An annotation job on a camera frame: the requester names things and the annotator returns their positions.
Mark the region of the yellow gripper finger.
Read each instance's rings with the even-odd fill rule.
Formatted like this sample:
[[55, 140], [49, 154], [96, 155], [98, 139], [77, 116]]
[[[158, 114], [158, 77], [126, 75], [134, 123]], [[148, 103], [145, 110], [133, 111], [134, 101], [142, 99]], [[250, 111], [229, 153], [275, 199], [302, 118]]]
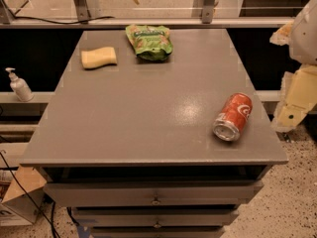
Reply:
[[276, 132], [289, 132], [317, 104], [317, 66], [303, 64], [295, 73], [287, 71], [281, 81], [279, 97], [271, 127]]

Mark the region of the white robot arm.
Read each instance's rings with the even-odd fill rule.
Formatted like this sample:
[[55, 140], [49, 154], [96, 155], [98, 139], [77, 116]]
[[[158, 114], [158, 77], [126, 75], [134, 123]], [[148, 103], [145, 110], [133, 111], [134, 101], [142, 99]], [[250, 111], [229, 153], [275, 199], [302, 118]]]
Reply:
[[272, 44], [289, 47], [289, 56], [300, 63], [286, 72], [271, 127], [285, 133], [294, 130], [317, 104], [317, 0], [310, 0], [292, 22], [272, 34]]

